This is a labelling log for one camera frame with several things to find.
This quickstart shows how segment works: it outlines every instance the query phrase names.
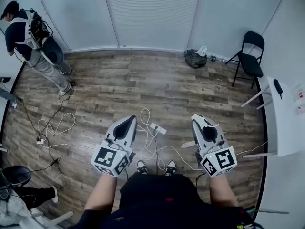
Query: bag on floor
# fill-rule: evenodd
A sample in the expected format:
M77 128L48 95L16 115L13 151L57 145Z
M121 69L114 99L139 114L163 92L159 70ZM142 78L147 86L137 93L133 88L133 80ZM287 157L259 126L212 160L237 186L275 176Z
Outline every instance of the bag on floor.
M206 64L206 47L201 47L198 51L190 49L184 52L185 62L193 69L198 69Z

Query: black bag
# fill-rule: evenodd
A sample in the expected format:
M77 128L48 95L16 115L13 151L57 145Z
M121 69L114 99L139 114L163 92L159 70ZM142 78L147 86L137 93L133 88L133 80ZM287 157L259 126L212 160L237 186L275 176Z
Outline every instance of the black bag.
M196 53L197 50L190 49L184 52L185 62L192 67L193 69L198 69L205 66L206 64L206 55L204 57Z

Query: black sneaker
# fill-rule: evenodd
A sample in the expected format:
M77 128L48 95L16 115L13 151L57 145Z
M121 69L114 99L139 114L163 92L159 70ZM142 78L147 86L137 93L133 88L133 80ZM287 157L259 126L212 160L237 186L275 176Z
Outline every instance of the black sneaker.
M147 175L148 171L146 169L146 164L144 163L144 161L139 160L138 164L137 164L137 170L138 172L140 172L141 174Z
M174 160L168 161L164 175L170 177L173 174L175 174L175 171L176 171L176 161Z

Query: black shorts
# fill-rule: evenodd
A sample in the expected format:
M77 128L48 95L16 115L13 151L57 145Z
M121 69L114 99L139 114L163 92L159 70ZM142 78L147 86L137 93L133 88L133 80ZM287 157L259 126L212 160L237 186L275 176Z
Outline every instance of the black shorts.
M190 179L181 174L157 176L135 172L120 192L120 208L159 201L175 201L185 205L203 203Z

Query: white table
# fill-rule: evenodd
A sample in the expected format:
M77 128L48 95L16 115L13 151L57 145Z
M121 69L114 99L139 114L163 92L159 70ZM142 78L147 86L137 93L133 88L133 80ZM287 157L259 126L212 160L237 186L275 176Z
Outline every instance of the white table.
M259 95L265 93L271 96L271 100L257 107L260 109L273 102L275 112L275 126L277 132L277 152L262 153L257 155L244 155L243 157L260 157L269 155L285 156L296 153L303 149L304 139L302 133L304 129L304 114L301 116L297 110L297 104L294 101L291 89L284 83L279 82L283 90L282 99L273 83L274 78L268 77L268 85L254 97L245 102L241 107L246 106Z

